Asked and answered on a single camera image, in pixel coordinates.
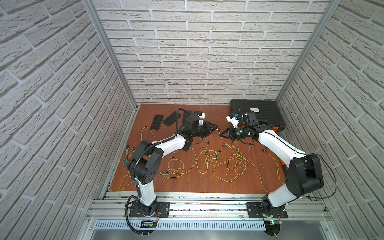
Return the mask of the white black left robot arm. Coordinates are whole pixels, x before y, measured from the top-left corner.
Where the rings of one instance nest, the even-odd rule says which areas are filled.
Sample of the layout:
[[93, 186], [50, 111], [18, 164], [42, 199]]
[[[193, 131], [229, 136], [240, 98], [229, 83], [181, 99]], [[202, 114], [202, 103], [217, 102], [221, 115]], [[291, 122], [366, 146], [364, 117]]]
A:
[[181, 126], [176, 121], [176, 131], [171, 137], [156, 142], [144, 140], [139, 144], [127, 169], [137, 188], [137, 201], [144, 216], [151, 217], [157, 208], [153, 181], [163, 157], [177, 150], [189, 150], [195, 137], [206, 138], [218, 128], [205, 120], [204, 113], [188, 114]]

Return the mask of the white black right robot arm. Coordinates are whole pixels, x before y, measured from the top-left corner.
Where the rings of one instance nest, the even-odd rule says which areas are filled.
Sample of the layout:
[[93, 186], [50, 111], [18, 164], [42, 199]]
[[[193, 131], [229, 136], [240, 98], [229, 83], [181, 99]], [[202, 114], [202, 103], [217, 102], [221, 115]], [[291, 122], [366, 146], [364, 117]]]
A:
[[324, 186], [320, 157], [292, 146], [268, 125], [229, 127], [220, 136], [232, 141], [251, 137], [274, 152], [288, 167], [285, 183], [263, 197], [261, 213], [267, 218], [279, 214], [285, 204]]

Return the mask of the black phone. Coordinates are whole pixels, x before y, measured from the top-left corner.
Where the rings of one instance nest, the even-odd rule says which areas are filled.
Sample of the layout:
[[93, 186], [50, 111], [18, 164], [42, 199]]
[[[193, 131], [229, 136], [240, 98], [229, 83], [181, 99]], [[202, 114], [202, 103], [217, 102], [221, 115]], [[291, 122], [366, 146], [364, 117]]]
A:
[[152, 121], [152, 124], [150, 126], [151, 130], [158, 131], [161, 127], [162, 121], [164, 116], [163, 115], [155, 115]]
[[179, 119], [180, 116], [181, 116], [180, 113], [178, 113], [177, 111], [174, 111], [165, 120], [163, 120], [163, 124], [170, 127], [174, 122], [176, 122]]

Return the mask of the black plastic tool case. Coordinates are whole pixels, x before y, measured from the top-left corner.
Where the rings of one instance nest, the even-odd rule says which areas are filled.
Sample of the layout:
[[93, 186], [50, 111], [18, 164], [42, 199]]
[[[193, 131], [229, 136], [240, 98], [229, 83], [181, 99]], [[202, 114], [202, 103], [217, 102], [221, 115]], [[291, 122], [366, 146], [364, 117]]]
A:
[[274, 101], [233, 99], [230, 101], [230, 109], [233, 114], [254, 112], [257, 120], [266, 122], [276, 132], [282, 132], [286, 128], [278, 105]]

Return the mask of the black phone far left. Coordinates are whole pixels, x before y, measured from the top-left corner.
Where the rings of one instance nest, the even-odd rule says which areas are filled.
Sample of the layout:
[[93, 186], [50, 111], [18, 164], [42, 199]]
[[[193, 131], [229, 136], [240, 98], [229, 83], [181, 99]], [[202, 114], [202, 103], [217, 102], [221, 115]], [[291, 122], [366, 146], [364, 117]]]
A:
[[151, 130], [158, 131], [161, 127], [162, 121], [164, 116], [163, 115], [155, 115], [152, 121], [152, 124], [150, 126]]

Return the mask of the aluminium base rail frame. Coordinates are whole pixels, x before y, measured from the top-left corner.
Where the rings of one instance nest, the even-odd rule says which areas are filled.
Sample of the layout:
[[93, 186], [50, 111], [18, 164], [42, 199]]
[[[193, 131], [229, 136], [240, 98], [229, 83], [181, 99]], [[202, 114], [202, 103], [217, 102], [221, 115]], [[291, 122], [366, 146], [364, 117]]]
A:
[[[94, 200], [78, 235], [80, 240], [144, 239], [132, 232], [143, 218], [126, 219], [125, 204], [132, 192], [108, 191]], [[336, 225], [323, 202], [300, 198], [273, 218], [259, 212], [261, 195], [209, 193], [157, 193], [162, 216], [148, 228], [151, 240], [339, 240]]]

